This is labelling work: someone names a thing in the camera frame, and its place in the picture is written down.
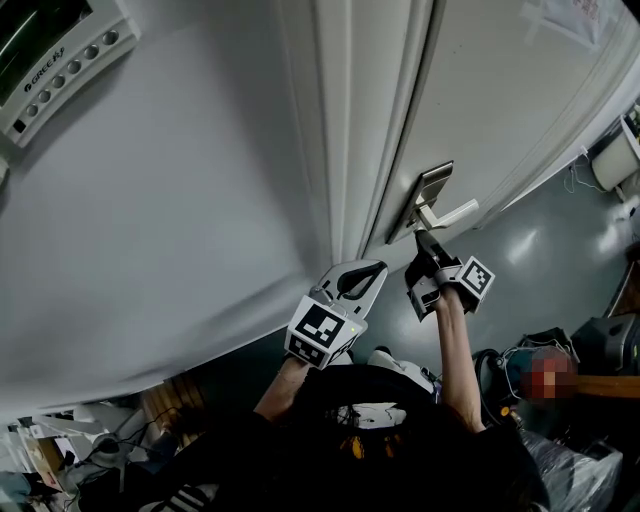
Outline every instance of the person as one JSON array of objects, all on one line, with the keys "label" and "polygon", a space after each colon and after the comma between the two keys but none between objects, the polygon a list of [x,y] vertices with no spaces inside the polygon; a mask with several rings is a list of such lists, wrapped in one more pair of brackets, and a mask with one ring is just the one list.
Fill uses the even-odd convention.
[{"label": "person", "polygon": [[453,288],[435,312],[442,404],[402,368],[318,371],[290,357],[251,414],[211,429],[147,486],[125,492],[118,509],[548,509],[517,432],[482,423]]}]

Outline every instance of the striped fabric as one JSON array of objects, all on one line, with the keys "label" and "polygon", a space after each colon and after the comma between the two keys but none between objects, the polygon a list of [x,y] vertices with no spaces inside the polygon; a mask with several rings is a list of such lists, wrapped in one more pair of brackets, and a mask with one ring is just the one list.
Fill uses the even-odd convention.
[{"label": "striped fabric", "polygon": [[217,485],[185,485],[169,499],[145,505],[140,512],[202,512],[213,501],[217,490]]}]

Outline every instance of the white device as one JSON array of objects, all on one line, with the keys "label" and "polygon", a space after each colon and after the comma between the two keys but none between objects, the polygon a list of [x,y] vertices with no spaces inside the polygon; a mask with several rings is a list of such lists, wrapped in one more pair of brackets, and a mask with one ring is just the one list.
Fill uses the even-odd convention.
[{"label": "white device", "polygon": [[26,146],[139,38],[122,0],[0,0],[0,132]]},{"label": "white device", "polygon": [[356,323],[305,295],[287,328],[284,348],[322,370],[366,329],[365,321]]},{"label": "white device", "polygon": [[302,297],[284,342],[287,352],[322,370],[353,347],[367,330],[367,316],[387,278],[381,261],[357,260],[332,267]]}]

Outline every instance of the control panel button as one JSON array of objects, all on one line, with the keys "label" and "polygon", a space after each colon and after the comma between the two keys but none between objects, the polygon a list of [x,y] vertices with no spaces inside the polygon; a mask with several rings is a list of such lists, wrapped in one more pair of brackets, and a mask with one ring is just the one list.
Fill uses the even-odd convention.
[{"label": "control panel button", "polygon": [[67,71],[72,75],[75,75],[82,68],[82,63],[79,60],[72,60],[67,64]]},{"label": "control panel button", "polygon": [[116,44],[119,37],[120,34],[118,34],[116,30],[109,30],[109,32],[102,36],[102,42],[107,46],[111,46],[112,44]]},{"label": "control panel button", "polygon": [[51,85],[53,85],[56,89],[60,89],[64,85],[67,79],[63,75],[58,75],[53,80],[51,80]]},{"label": "control panel button", "polygon": [[100,53],[100,48],[92,44],[85,49],[84,56],[89,60],[93,60],[98,56],[98,53]]},{"label": "control panel button", "polygon": [[51,93],[47,89],[45,89],[44,91],[40,91],[40,94],[38,94],[38,99],[42,103],[46,103],[51,99]]}]

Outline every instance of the human arm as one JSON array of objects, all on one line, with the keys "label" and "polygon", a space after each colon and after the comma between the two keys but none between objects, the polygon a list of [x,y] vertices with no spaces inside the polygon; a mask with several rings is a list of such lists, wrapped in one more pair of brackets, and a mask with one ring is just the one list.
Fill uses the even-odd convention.
[{"label": "human arm", "polygon": [[442,352],[442,393],[472,432],[484,430],[480,390],[471,359],[467,323],[458,292],[445,286],[435,304]]},{"label": "human arm", "polygon": [[272,423],[277,422],[293,405],[296,393],[304,383],[309,368],[308,363],[297,357],[287,358],[256,405],[254,412]]}]

